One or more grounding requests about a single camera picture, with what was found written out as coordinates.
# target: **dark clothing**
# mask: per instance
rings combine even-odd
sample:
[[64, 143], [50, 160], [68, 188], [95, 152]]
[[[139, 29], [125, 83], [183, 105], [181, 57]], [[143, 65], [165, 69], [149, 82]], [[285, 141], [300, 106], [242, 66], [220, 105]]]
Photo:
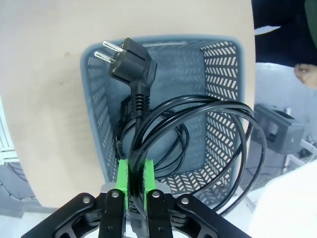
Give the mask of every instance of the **dark clothing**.
[[317, 47], [311, 37], [305, 0], [252, 0], [255, 28], [281, 26], [255, 36], [256, 62], [294, 67], [317, 65]]

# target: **perforated basket wall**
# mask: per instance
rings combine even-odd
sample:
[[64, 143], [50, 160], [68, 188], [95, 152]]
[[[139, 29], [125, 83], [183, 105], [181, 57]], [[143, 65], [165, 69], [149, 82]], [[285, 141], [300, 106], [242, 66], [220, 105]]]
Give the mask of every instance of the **perforated basket wall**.
[[[157, 78], [151, 90], [153, 107], [186, 94], [243, 101], [242, 49], [234, 39], [166, 36], [134, 40], [148, 47], [150, 55], [158, 62]], [[95, 50], [109, 54], [101, 44], [84, 52], [81, 59], [83, 87], [100, 165], [105, 180], [114, 181], [117, 160], [112, 129], [119, 119], [120, 102], [129, 94], [129, 89], [109, 79], [108, 66], [93, 56]], [[175, 195], [192, 192], [209, 182], [228, 163], [236, 148], [236, 129], [227, 114], [208, 113], [186, 126], [191, 146], [185, 162], [177, 174], [160, 179]], [[230, 190], [236, 172], [237, 168], [233, 167], [200, 199], [207, 205], [216, 204]]]

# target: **power cord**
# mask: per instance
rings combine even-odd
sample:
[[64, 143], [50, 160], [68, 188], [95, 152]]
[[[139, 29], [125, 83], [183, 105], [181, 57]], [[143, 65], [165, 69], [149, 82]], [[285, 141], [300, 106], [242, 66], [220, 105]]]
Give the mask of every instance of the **power cord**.
[[[175, 128], [175, 131], [180, 133], [180, 130], [182, 128], [181, 125], [185, 121], [204, 113], [222, 113], [230, 115], [238, 132], [240, 145], [238, 146], [232, 158], [229, 160], [228, 164], [221, 170], [221, 172], [216, 175], [216, 177], [214, 177], [210, 182], [192, 193], [198, 196], [202, 192], [213, 188], [216, 183], [226, 173], [228, 173], [230, 169], [232, 169], [232, 166], [236, 163], [241, 154], [240, 169], [235, 183], [233, 184], [233, 187], [226, 195], [226, 197], [218, 205], [216, 205], [216, 207], [214, 207], [214, 210], [218, 211], [234, 195], [245, 170], [247, 159], [246, 141], [250, 138], [253, 128], [258, 131], [262, 144], [259, 165], [253, 178], [251, 179], [250, 183], [243, 191], [243, 193], [227, 209], [225, 209], [221, 213], [221, 215], [224, 216], [229, 213], [247, 195], [254, 182], [259, 177], [261, 168], [264, 164], [266, 138], [261, 127], [254, 119], [253, 111], [243, 103], [221, 101], [217, 98], [205, 95], [185, 95], [181, 97], [176, 97], [158, 105], [156, 108], [150, 111], [150, 89], [155, 79], [157, 63], [150, 57], [145, 47], [132, 41], [130, 38], [125, 39], [121, 47], [115, 46], [107, 41], [104, 41], [103, 45], [115, 51], [114, 57], [111, 58], [100, 52], [95, 52], [95, 56], [110, 63], [110, 77], [129, 85], [131, 88], [130, 101], [124, 100], [121, 103], [121, 121], [119, 122], [119, 124], [117, 124], [115, 129], [115, 138], [118, 138], [118, 143], [116, 143], [116, 150], [117, 153], [121, 154], [122, 158], [125, 158], [125, 156], [123, 156], [123, 154], [121, 153], [122, 147], [120, 143], [122, 143], [122, 138], [124, 138], [126, 133], [135, 128], [135, 134], [127, 156], [129, 161], [130, 193], [133, 204], [143, 216], [146, 216], [146, 213], [143, 210], [143, 191], [141, 185], [143, 183], [142, 173], [145, 159], [149, 149], [166, 133]], [[171, 113], [171, 110], [177, 106], [190, 104], [195, 105]], [[163, 120], [160, 121], [148, 133], [147, 136], [145, 136], [151, 124], [159, 117], [162, 117]], [[239, 118], [246, 119], [249, 122], [246, 133], [244, 133]]]
[[[116, 124], [115, 129], [114, 129], [115, 154], [116, 154], [116, 158], [118, 159], [118, 161], [121, 159], [126, 159], [126, 155], [124, 154], [123, 149], [122, 149], [122, 141], [124, 140], [124, 137], [132, 129], [135, 128], [134, 120], [131, 117], [129, 117], [130, 113], [128, 112], [128, 109], [122, 109], [122, 106], [126, 107], [125, 102], [130, 102], [128, 99], [123, 100], [121, 103], [121, 119], [118, 121], [118, 123]], [[165, 118], [172, 116], [172, 115], [174, 115], [174, 112], [170, 111], [170, 112], [163, 113], [162, 115], [160, 115], [160, 117], [165, 119]], [[185, 124], [183, 124], [183, 123], [181, 125], [175, 127], [174, 130], [177, 134], [177, 139], [175, 140], [175, 142], [173, 143], [171, 148], [168, 150], [168, 152], [163, 156], [163, 158], [161, 158], [159, 161], [157, 161], [154, 164], [154, 171], [161, 172], [161, 171], [164, 171], [167, 169], [171, 170], [172, 167], [175, 167], [175, 168], [171, 172], [169, 172], [163, 176], [156, 176], [155, 177], [156, 179], [161, 179], [161, 178], [168, 177], [168, 176], [174, 174], [175, 172], [177, 172], [180, 169], [180, 167], [182, 166], [182, 164], [184, 162], [186, 150], [188, 148], [189, 139], [190, 139], [189, 131], [188, 131], [187, 127], [185, 126]], [[173, 153], [173, 151], [177, 148], [177, 146], [179, 144], [182, 147], [182, 151], [178, 155], [178, 157], [176, 157], [176, 159], [172, 160], [172, 162], [170, 162], [168, 165], [165, 165], [165, 166], [160, 168], [160, 165], [162, 163], [164, 163], [170, 157], [170, 155]]]

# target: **white surface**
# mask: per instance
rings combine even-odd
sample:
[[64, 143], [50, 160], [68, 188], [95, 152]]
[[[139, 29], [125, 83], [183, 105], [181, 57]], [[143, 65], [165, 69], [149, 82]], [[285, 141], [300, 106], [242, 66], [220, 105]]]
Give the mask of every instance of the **white surface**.
[[317, 161], [265, 187], [249, 228], [253, 238], [316, 237]]

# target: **metal frame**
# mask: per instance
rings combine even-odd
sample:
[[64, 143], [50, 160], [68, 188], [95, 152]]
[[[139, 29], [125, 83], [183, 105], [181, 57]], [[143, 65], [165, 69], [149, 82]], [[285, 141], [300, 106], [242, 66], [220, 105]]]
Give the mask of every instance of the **metal frame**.
[[19, 162], [19, 159], [9, 133], [0, 97], [0, 165], [12, 162]]

